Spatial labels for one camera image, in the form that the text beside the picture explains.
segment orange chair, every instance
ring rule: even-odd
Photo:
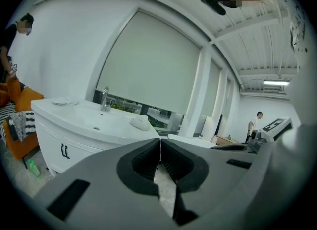
[[[15,110],[17,112],[32,110],[31,101],[43,99],[43,95],[28,87],[25,87],[21,92],[18,79],[13,81],[7,80],[7,84],[1,84],[0,89],[5,91],[6,86],[8,87],[11,100],[15,103]],[[39,145],[36,133],[34,132],[28,135],[22,142],[20,140],[14,141],[11,137],[6,120],[3,121],[3,128],[6,136],[6,145],[17,160],[22,159],[24,166],[27,168],[24,157]]]

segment white ceiling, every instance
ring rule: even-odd
[[[199,26],[223,53],[237,76],[242,93],[285,99],[284,89],[263,87],[253,79],[286,79],[297,74],[297,64],[290,47],[290,20],[281,8],[283,24],[269,2],[251,7],[228,9],[220,16],[200,0],[158,0]]]

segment cabinet handle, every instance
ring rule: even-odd
[[[66,154],[66,158],[70,159],[70,157],[67,155],[67,145],[65,145],[65,154]]]
[[[65,154],[63,152],[63,147],[64,147],[64,144],[61,145],[60,149],[61,149],[61,153],[62,153],[63,157],[65,157]]]

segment man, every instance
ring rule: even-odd
[[[249,122],[246,143],[248,142],[249,138],[251,137],[252,131],[253,130],[257,130],[257,128],[258,128],[258,120],[262,119],[262,116],[263,116],[262,112],[258,112],[257,113],[257,117],[253,121]]]
[[[0,82],[5,82],[5,72],[9,74],[11,79],[16,79],[15,71],[9,63],[10,57],[8,57],[7,54],[16,36],[16,32],[29,35],[31,33],[33,21],[33,17],[30,14],[26,14],[19,22],[15,22],[4,31],[3,38],[0,42]]]

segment faucet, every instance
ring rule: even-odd
[[[101,99],[101,108],[100,108],[101,111],[109,112],[111,109],[111,102],[109,104],[106,104],[108,93],[109,93],[109,87],[106,86],[103,90],[103,96]]]

